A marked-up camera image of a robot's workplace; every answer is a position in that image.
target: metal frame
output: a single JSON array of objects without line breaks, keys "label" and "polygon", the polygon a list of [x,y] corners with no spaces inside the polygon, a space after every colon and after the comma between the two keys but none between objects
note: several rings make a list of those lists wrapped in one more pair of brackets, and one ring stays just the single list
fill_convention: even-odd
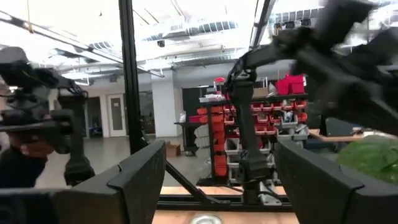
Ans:
[{"label": "metal frame", "polygon": [[[119,0],[121,37],[123,42],[123,70],[126,88],[126,106],[129,143],[131,154],[143,148],[141,124],[139,121],[139,86],[136,63],[136,49],[134,40],[134,22],[131,0]],[[191,184],[170,163],[166,171],[176,179],[191,195],[160,195],[158,209],[163,210],[211,210],[235,212],[291,212],[292,207],[287,198],[283,198],[282,205],[244,205],[240,195],[206,195]]]}]

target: wooden tabletop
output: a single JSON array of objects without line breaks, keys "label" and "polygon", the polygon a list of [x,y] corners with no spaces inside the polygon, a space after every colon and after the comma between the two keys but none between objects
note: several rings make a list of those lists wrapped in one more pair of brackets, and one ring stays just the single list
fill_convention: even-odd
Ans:
[{"label": "wooden tabletop", "polygon": [[[241,194],[226,187],[200,187],[209,195],[237,195]],[[285,194],[282,187],[277,187],[278,194]],[[163,187],[162,194],[188,194],[183,187]],[[294,213],[273,212],[196,212],[196,211],[164,211],[157,210],[153,224],[190,224],[190,220],[199,214],[215,214],[223,223],[227,224],[299,224]]]},{"label": "wooden tabletop", "polygon": [[355,136],[341,136],[341,137],[326,137],[319,134],[319,129],[310,129],[310,135],[324,142],[352,142],[363,138],[362,135]]}]

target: black metal pole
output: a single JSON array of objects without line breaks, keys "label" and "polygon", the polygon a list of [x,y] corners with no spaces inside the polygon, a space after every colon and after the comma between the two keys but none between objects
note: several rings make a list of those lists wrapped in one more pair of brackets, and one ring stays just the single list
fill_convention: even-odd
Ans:
[{"label": "black metal pole", "polygon": [[138,71],[134,40],[134,21],[131,0],[119,0],[120,31],[122,37],[124,87],[126,89],[127,126],[129,128],[130,153],[142,149]]}]

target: hand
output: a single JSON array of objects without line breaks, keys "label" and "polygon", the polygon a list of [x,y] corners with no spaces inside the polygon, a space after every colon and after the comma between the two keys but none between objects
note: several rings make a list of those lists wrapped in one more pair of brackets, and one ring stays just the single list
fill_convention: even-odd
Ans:
[{"label": "hand", "polygon": [[10,145],[19,149],[25,156],[34,158],[47,158],[47,156],[53,153],[54,148],[43,140],[38,140],[33,143],[23,144],[18,140],[16,133],[7,133],[10,140]]}]

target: door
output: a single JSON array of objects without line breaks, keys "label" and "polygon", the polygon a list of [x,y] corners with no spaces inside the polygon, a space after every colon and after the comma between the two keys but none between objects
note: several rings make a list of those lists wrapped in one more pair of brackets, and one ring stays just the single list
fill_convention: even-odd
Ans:
[{"label": "door", "polygon": [[123,94],[108,96],[109,135],[111,137],[126,135]]}]

